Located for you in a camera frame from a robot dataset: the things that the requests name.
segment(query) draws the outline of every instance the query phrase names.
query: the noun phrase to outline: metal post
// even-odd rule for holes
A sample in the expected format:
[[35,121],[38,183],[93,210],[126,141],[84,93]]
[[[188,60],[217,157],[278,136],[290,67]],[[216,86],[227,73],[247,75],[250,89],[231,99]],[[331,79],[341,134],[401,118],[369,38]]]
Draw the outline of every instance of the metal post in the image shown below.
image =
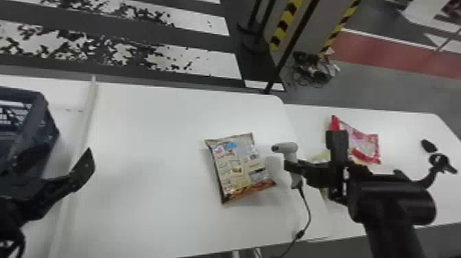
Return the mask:
[[259,7],[261,6],[262,1],[263,0],[256,0],[255,1],[255,5],[253,6],[253,11],[251,11],[250,19],[248,20],[248,22],[240,21],[237,24],[237,27],[243,33],[256,34],[256,32],[258,30],[257,29],[257,24],[255,24],[256,15],[258,15]]
[[440,50],[442,50],[442,48],[446,46],[460,32],[461,32],[461,27],[455,33],[453,33],[450,37],[448,37],[447,40],[443,44],[441,44],[439,47],[437,47],[434,51],[439,52]]
[[265,9],[263,20],[261,22],[261,25],[259,26],[259,30],[256,33],[254,38],[247,38],[243,39],[243,44],[244,47],[254,53],[254,54],[264,54],[269,51],[269,46],[266,43],[266,41],[263,39],[264,38],[264,29],[266,25],[268,24],[269,17],[272,13],[272,10],[274,9],[276,0],[269,0],[268,6]]
[[264,94],[270,93],[270,90],[274,86],[274,83],[277,80],[279,73],[282,71],[283,67],[285,66],[285,63],[287,62],[289,55],[292,53],[293,48],[296,45],[296,42],[298,42],[299,37],[301,36],[302,32],[306,28],[306,24],[311,19],[312,14],[314,13],[314,10],[316,9],[319,1],[320,0],[311,0],[311,3],[307,7],[306,13],[304,13],[303,18],[301,19],[299,23],[299,26],[296,28],[296,31],[294,32],[292,39],[288,43],[287,49],[285,49],[285,52],[283,53],[282,58],[277,64],[277,68],[275,69],[274,78],[270,82],[268,82],[268,85],[265,87],[263,91]]

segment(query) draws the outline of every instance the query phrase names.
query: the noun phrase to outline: wires on floor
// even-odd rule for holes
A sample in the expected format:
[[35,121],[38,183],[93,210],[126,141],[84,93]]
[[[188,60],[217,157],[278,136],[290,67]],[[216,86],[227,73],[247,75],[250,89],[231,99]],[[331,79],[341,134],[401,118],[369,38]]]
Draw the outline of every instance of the wires on floor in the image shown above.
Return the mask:
[[306,206],[306,210],[307,210],[308,218],[307,218],[306,226],[304,226],[303,229],[297,232],[294,239],[292,240],[291,243],[289,243],[287,249],[285,250],[285,252],[283,252],[283,254],[281,254],[278,257],[271,257],[271,258],[283,258],[284,256],[286,256],[286,254],[292,249],[294,243],[296,243],[296,241],[298,241],[299,239],[303,238],[304,234],[306,233],[306,230],[309,228],[311,224],[311,221],[312,221],[311,209],[309,208],[309,205],[307,204],[306,197],[304,196],[303,188],[299,187],[298,191],[299,191],[299,194],[301,195],[301,198],[303,199],[304,205]]
[[288,72],[284,77],[290,86],[312,86],[319,89],[334,76],[328,60],[301,51],[295,51],[293,57],[295,63],[287,66]]

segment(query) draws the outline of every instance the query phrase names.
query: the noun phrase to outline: black plastic crate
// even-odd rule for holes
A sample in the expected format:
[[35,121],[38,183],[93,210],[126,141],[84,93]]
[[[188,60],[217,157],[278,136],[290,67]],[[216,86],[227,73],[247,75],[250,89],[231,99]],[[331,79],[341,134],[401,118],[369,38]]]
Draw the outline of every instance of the black plastic crate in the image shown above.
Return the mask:
[[[13,164],[18,154],[47,144],[49,151],[59,136],[48,102],[42,93],[0,86],[0,172]],[[41,176],[49,153],[26,172]]]

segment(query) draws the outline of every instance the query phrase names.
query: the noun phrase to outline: plastic bag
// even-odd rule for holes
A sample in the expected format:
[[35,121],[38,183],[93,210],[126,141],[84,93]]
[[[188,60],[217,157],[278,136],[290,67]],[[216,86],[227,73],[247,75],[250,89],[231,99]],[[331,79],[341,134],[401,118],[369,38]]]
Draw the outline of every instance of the plastic bag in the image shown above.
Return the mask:
[[330,130],[346,130],[349,135],[349,150],[353,156],[362,161],[381,164],[378,134],[364,134],[335,115],[331,116]]
[[252,133],[205,143],[213,156],[222,203],[275,185],[255,148]]

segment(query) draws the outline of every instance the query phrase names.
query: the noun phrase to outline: yellow and black striped pole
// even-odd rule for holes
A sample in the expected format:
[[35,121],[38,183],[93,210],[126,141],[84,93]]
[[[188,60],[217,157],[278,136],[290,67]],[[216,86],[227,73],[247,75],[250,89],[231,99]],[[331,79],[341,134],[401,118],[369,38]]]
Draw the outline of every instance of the yellow and black striped pole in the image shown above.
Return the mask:
[[341,29],[346,25],[347,21],[350,19],[352,14],[354,14],[355,10],[357,9],[361,1],[362,0],[354,0],[354,2],[349,7],[349,9],[344,13],[340,21],[340,24],[336,25],[330,37],[328,38],[328,40],[325,42],[322,49],[320,50],[320,53],[318,53],[318,56],[320,56],[320,58],[323,58],[323,56],[325,55],[325,52],[327,52],[328,48],[330,48],[331,44],[333,44],[333,41],[335,41],[335,38],[341,32]]
[[288,27],[292,24],[296,11],[303,4],[303,0],[289,0],[285,11],[282,13],[279,24],[275,29],[275,33],[270,39],[270,50],[279,49],[280,44],[287,34]]

